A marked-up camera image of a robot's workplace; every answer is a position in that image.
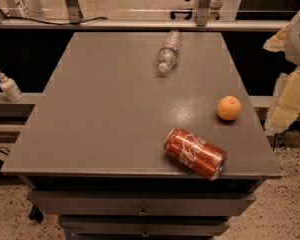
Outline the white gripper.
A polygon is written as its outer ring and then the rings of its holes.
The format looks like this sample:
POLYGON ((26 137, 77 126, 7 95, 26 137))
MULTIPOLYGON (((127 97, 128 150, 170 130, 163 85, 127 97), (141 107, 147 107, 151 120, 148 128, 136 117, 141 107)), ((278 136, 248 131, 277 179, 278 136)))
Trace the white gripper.
POLYGON ((281 28, 267 39, 263 48, 270 52, 284 52, 285 58, 299 65, 290 73, 281 73, 276 81, 264 129, 267 135, 287 130, 300 115, 300 10, 289 26, 281 28))

